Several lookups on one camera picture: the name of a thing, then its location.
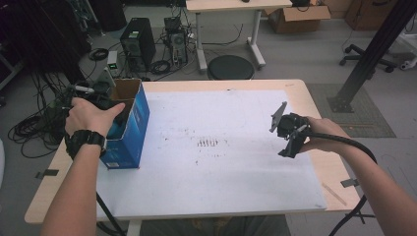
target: black stool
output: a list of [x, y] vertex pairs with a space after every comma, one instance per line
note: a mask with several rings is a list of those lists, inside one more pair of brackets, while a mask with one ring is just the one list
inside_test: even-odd
[[208, 77], [214, 80], [250, 80], [254, 74], [252, 63], [234, 55], [219, 56], [208, 63]]

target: black tool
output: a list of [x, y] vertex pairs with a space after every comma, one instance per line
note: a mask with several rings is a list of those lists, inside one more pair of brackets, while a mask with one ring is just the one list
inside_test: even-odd
[[309, 120], [306, 117], [299, 116], [295, 113], [283, 115], [287, 102], [282, 102], [282, 105], [272, 115], [272, 124], [269, 129], [271, 133], [276, 129], [279, 137], [288, 141], [287, 147], [279, 152], [279, 155], [284, 157], [294, 158], [300, 151], [306, 136], [301, 136], [302, 132], [310, 132]]

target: carpet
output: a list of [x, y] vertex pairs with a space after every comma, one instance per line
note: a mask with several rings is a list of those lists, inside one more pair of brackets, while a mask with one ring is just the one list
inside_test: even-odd
[[378, 107], [364, 88], [360, 88], [350, 103], [353, 113], [334, 113], [327, 97], [335, 97], [343, 85], [307, 84], [307, 88], [323, 118], [328, 118], [352, 138], [396, 138]]

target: metal pole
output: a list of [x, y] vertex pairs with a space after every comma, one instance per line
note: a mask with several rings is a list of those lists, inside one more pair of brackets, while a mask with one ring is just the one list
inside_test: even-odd
[[379, 60], [417, 11], [417, 1], [398, 0], [356, 64], [336, 97], [328, 97], [333, 112], [351, 112], [350, 102], [369, 78]]

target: black wristwatch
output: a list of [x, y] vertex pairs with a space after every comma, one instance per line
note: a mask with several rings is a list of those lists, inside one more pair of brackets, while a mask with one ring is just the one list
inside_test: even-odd
[[107, 148], [107, 139], [101, 134], [90, 130], [78, 130], [74, 132], [73, 136], [65, 135], [65, 144], [67, 145], [67, 152], [74, 159], [82, 145], [99, 145], [101, 146], [100, 156], [105, 154]]

